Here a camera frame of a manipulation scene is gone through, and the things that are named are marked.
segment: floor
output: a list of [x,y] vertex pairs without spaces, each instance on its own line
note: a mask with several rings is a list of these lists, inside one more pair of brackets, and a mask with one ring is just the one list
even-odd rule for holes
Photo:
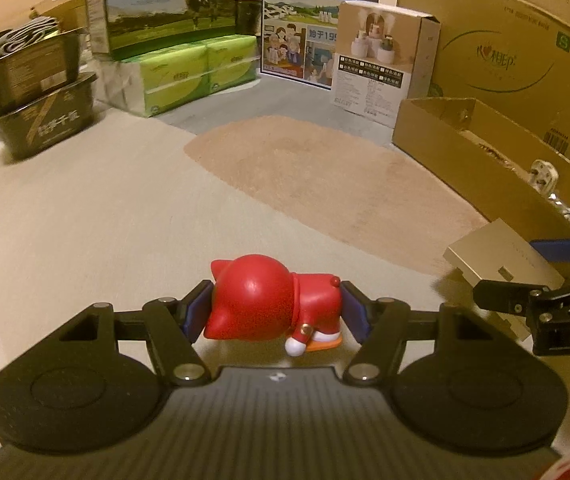
[[[180,297],[210,278],[210,261],[245,253],[331,272],[420,310],[469,302],[469,287],[440,251],[482,219],[390,147],[388,128],[328,97],[265,77],[149,120],[99,107],[94,126],[18,164],[0,145],[0,368],[95,301],[132,310]],[[253,146],[254,158],[243,163],[239,146]],[[334,156],[322,156],[323,147]],[[383,182],[363,184],[372,173]],[[330,200],[323,189],[335,188],[317,181],[340,181],[349,192]],[[408,209],[407,197],[420,208]],[[385,235],[380,248],[376,233]],[[293,363],[281,340],[201,338],[195,348],[211,368]],[[295,364],[342,370],[357,348],[347,334],[340,348]],[[431,348],[408,345],[405,362]],[[149,362],[144,345],[120,350]],[[570,387],[570,360],[550,364]],[[570,447],[570,410],[557,443]]]

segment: figurine ear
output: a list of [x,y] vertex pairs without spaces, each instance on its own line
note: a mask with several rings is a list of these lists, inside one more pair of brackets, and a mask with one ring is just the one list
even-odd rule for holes
[[223,272],[223,270],[225,270],[225,267],[228,266],[230,263],[232,262],[232,260],[214,260],[211,265],[211,273],[212,276],[214,276],[214,280],[216,281],[219,276],[220,273]]

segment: figurine head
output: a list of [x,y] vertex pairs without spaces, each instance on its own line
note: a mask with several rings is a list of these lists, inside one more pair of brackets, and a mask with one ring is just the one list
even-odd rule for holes
[[292,324],[294,279],[283,264],[261,254],[211,263],[216,280],[209,339],[261,341],[282,335]]

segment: cow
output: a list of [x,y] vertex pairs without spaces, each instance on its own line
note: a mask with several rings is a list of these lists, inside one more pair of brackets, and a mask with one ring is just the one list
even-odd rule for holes
[[194,30],[196,30],[199,26],[201,9],[209,7],[211,22],[218,18],[217,12],[215,12],[215,4],[213,9],[211,2],[212,0],[185,0],[185,5],[187,6],[188,12],[191,14],[191,21],[194,24]]

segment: gray cloth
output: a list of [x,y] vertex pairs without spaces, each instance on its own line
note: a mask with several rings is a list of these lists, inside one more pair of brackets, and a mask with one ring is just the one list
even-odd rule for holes
[[56,31],[58,20],[39,16],[0,37],[0,58],[42,40]]

